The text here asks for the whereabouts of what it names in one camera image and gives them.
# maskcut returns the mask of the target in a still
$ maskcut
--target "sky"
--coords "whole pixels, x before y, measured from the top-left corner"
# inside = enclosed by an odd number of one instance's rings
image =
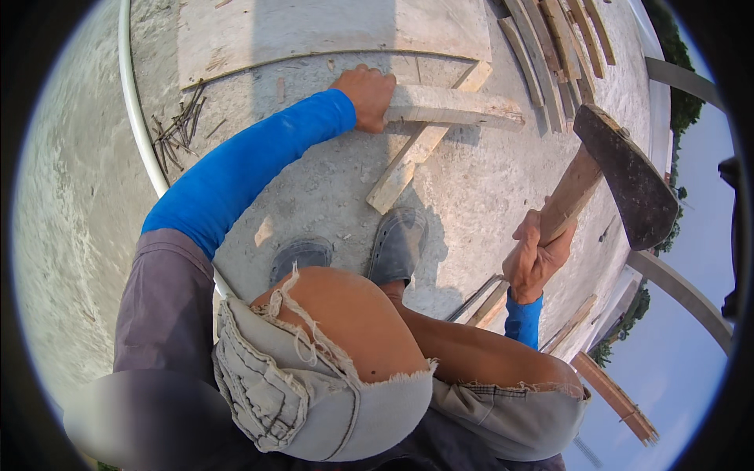
[[[688,33],[697,74],[713,80]],[[734,192],[717,165],[733,155],[725,115],[705,104],[699,121],[681,138],[678,186],[688,190],[681,233],[661,258],[720,307],[733,289],[731,212]],[[597,394],[587,409],[580,437],[609,471],[655,471],[672,466],[702,421],[717,391],[726,356],[701,324],[653,283],[649,310],[626,341],[613,344],[605,369],[639,405],[660,433],[647,448]],[[575,447],[563,452],[569,470],[594,469]]]

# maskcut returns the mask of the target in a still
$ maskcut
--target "foot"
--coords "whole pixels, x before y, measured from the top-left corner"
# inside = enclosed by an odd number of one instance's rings
[[[299,239],[277,252],[270,270],[270,288],[277,285],[293,271],[293,263],[299,269],[306,267],[329,267],[333,261],[333,245],[324,237]]]
[[[367,277],[381,288],[391,282],[400,282],[404,288],[408,286],[424,252],[428,234],[427,219],[413,208],[388,211],[377,227]]]

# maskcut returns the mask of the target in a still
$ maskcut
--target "frayed fabric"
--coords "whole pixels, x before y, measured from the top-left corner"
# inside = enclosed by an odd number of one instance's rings
[[[350,356],[290,296],[299,271],[270,304],[220,305],[215,379],[236,425],[263,452],[310,461],[353,461],[382,453],[409,435],[426,412],[432,374],[398,373],[364,383]],[[311,330],[278,318],[285,305]]]

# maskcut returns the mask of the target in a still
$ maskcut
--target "stack of wood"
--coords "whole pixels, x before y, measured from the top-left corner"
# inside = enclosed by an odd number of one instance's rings
[[[615,65],[593,0],[583,0],[583,5],[579,0],[566,1],[568,7],[560,0],[504,0],[510,17],[498,21],[521,64],[532,103],[545,108],[555,133],[571,130],[581,103],[594,104],[593,77],[604,77],[602,56],[608,65]],[[574,25],[581,31],[587,54]]]

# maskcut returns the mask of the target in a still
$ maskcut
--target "left hand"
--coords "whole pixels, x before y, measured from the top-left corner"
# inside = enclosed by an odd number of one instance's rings
[[[529,210],[513,233],[518,244],[503,261],[503,275],[510,283],[510,296],[518,304],[531,304],[542,296],[547,281],[566,264],[577,222],[545,247],[539,247],[541,214]]]

